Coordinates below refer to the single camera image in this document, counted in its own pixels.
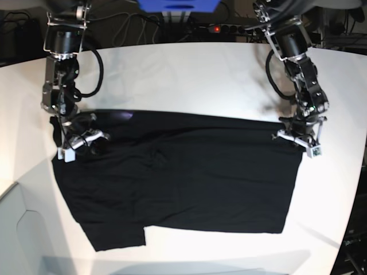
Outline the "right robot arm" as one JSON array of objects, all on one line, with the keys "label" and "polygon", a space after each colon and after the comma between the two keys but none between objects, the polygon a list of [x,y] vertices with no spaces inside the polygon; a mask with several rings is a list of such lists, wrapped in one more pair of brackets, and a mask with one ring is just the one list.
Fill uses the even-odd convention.
[{"label": "right robot arm", "polygon": [[[92,128],[97,116],[93,112],[81,112],[77,106],[82,99],[100,91],[104,77],[100,54],[84,39],[90,8],[90,1],[75,1],[68,10],[47,13],[44,51],[49,56],[46,58],[41,107],[52,115],[57,157],[65,162],[91,152],[98,139],[109,139],[108,134]],[[90,93],[80,92],[75,83],[80,71],[77,56],[84,49],[94,54],[99,66],[97,85]]]}]

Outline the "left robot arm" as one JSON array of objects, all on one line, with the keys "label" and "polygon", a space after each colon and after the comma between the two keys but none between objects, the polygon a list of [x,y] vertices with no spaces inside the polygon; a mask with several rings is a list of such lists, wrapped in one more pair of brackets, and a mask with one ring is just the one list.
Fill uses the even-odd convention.
[{"label": "left robot arm", "polygon": [[[317,125],[326,121],[323,114],[329,108],[329,101],[322,90],[318,71],[307,50],[312,46],[310,37],[302,23],[301,15],[312,7],[311,1],[255,1],[254,12],[271,51],[266,60],[266,74],[276,93],[296,106],[293,117],[282,117],[285,129],[276,137],[289,140],[304,147],[311,156],[321,153],[319,138],[314,132]],[[283,94],[273,81],[270,60],[276,56],[284,64],[286,76],[293,82],[295,94]]]}]

